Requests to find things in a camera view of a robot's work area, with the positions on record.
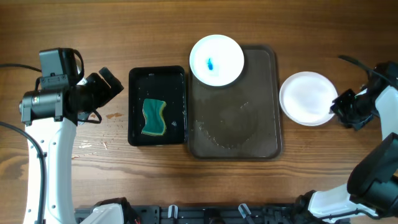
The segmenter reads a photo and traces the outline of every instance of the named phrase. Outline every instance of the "wooden tabletop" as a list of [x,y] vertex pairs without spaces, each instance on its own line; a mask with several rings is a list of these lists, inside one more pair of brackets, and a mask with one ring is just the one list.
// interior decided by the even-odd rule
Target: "wooden tabletop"
[[[373,67],[398,61],[398,2],[391,1],[133,1],[0,6],[0,63],[40,67],[39,51],[78,49],[86,73],[108,67],[125,89],[98,111],[101,124],[77,128],[72,160],[76,208],[107,198],[133,205],[260,205],[293,202],[328,190],[381,142],[379,120],[358,132],[334,118],[319,127],[282,114],[284,152],[274,162],[202,162],[184,145],[132,147],[127,142],[128,73],[134,67],[181,65],[196,41],[224,34],[276,53],[279,85],[301,71],[321,73],[339,93],[359,91],[366,75],[337,59]],[[0,120],[24,128],[18,104],[39,73],[0,70]],[[0,129],[0,223],[21,223],[27,197],[27,141]],[[356,218],[354,223],[374,223]],[[379,223],[396,222],[386,219]]]

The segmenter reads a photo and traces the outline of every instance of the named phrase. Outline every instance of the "tray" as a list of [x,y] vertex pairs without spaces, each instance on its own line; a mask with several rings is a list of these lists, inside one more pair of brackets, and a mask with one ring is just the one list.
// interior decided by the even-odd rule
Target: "tray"
[[[142,134],[144,99],[166,102],[163,136]],[[129,131],[132,146],[180,144],[187,141],[187,102],[185,72],[181,66],[133,68],[129,73]]]
[[273,160],[282,152],[276,59],[271,48],[241,46],[245,66],[228,86],[189,78],[188,148],[204,160]]

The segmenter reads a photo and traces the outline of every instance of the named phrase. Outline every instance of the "gray tray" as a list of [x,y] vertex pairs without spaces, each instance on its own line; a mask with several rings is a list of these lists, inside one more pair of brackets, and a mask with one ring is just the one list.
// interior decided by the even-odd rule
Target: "gray tray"
[[188,88],[188,148],[197,159],[271,160],[282,152],[276,59],[263,45],[241,46],[242,74],[228,86]]

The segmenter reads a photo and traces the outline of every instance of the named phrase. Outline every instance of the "black tray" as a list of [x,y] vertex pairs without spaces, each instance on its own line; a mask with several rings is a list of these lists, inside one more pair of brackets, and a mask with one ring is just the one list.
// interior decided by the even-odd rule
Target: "black tray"
[[271,160],[282,152],[275,55],[241,46],[244,68],[228,86],[189,81],[188,148],[204,160]]
[[[144,99],[166,102],[163,136],[142,134]],[[129,73],[129,131],[132,146],[180,144],[187,140],[185,72],[181,66],[133,68]]]

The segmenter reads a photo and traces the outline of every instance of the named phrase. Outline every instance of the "black plastic tray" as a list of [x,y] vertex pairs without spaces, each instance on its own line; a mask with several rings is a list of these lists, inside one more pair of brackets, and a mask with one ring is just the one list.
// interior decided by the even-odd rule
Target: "black plastic tray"
[[223,87],[190,75],[188,148],[204,160],[272,160],[282,153],[276,59],[271,48],[241,46],[244,68]]
[[[163,136],[142,134],[144,99],[166,102]],[[181,66],[133,68],[129,73],[129,131],[132,146],[180,144],[187,140],[185,72]]]

